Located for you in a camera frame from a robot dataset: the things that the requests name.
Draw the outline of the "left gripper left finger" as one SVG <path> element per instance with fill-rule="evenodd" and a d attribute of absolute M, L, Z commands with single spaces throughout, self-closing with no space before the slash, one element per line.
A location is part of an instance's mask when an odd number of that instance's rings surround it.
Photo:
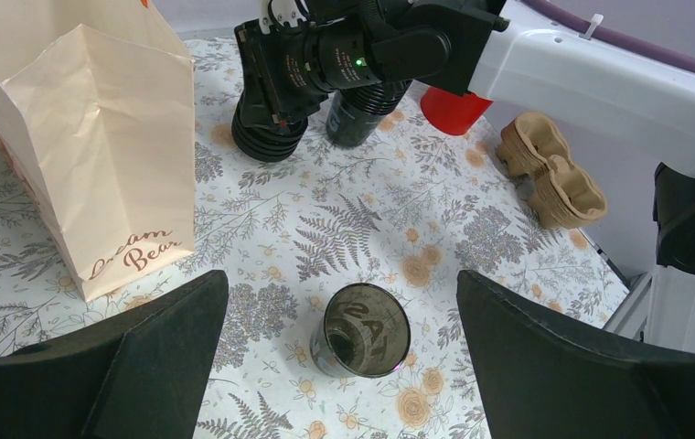
<path fill-rule="evenodd" d="M 157 299 L 0 357 L 0 438 L 189 438 L 229 299 L 207 272 Z"/>

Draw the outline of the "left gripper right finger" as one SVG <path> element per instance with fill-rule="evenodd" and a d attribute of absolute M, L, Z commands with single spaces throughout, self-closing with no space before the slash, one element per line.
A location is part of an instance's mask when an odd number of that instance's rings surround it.
<path fill-rule="evenodd" d="M 463 270 L 457 305 L 495 438 L 695 438 L 695 354 L 621 337 Z"/>

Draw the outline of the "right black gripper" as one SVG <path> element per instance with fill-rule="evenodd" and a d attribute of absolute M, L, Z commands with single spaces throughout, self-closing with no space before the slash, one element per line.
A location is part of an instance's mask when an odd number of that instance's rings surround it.
<path fill-rule="evenodd" d="M 302 123 L 333 91 L 381 80 L 364 20 L 382 19 L 374 1 L 264 1 L 260 17 L 235 27 L 243 91 L 241 124 Z"/>

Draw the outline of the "black coffee cup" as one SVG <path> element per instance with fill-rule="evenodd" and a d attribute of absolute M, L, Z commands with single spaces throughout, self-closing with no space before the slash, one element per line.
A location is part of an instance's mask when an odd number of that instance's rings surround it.
<path fill-rule="evenodd" d="M 401 366 L 411 343 L 401 303 L 375 284 L 356 283 L 329 300 L 311 336 L 310 354 L 332 378 L 379 379 Z"/>

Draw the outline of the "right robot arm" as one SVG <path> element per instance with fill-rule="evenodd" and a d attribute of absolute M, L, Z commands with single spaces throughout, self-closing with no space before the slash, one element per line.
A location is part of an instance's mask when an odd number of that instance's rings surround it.
<path fill-rule="evenodd" d="M 418 80 L 509 102 L 654 156 L 645 340 L 695 353 L 695 61 L 547 1 L 263 1 L 234 30 L 241 150 L 288 157 L 333 91 Z"/>

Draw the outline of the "stack of black lids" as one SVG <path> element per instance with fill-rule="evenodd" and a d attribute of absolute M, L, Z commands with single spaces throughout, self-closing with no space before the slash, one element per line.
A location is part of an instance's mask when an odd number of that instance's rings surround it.
<path fill-rule="evenodd" d="M 243 109 L 244 103 L 239 101 L 231 123 L 232 139 L 245 155 L 264 163 L 281 162 L 291 156 L 308 127 L 307 119 L 286 126 L 270 125 L 267 128 L 244 125 L 241 122 Z"/>

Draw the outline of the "stack of black cups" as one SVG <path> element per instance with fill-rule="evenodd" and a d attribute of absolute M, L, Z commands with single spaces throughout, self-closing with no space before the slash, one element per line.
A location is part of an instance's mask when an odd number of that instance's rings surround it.
<path fill-rule="evenodd" d="M 326 118 L 326 134 L 336 146 L 362 145 L 398 106 L 411 80 L 338 90 Z"/>

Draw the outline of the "red cup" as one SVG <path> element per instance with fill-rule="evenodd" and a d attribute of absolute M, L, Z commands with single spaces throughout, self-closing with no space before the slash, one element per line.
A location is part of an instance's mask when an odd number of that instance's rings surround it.
<path fill-rule="evenodd" d="M 450 135 L 468 132 L 493 102 L 470 91 L 456 95 L 430 87 L 421 98 L 421 110 L 431 126 Z"/>

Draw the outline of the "brown cardboard cup carrier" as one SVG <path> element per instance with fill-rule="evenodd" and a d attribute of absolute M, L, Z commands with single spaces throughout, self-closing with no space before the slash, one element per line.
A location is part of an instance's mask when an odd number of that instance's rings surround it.
<path fill-rule="evenodd" d="M 571 148 L 558 126 L 541 112 L 524 112 L 500 132 L 497 157 L 510 177 L 529 176 L 534 189 L 528 205 L 544 229 L 578 229 L 603 218 L 605 194 L 572 161 Z"/>

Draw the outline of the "floral tablecloth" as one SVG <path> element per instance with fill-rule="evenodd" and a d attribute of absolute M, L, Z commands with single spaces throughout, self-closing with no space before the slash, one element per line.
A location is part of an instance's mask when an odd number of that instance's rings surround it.
<path fill-rule="evenodd" d="M 229 306 L 193 437 L 487 438 L 455 300 L 459 271 L 595 327 L 626 298 L 585 235 L 539 226 L 529 183 L 509 179 L 494 157 L 489 122 L 442 134 L 413 87 L 362 146 L 333 146 L 319 112 L 292 156 L 263 164 L 230 135 L 241 90 L 234 41 L 187 48 L 196 61 L 194 254 L 85 303 L 0 155 L 0 355 L 222 269 Z M 353 283 L 386 289 L 410 319 L 411 351 L 386 378 L 329 378 L 310 356 L 326 304 Z"/>

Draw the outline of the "peach paper bag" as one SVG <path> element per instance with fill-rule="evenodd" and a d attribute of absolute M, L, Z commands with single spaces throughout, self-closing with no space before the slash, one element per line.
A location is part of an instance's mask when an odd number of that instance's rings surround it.
<path fill-rule="evenodd" d="M 83 298 L 195 249 L 193 60 L 150 1 L 0 1 L 0 149 Z"/>

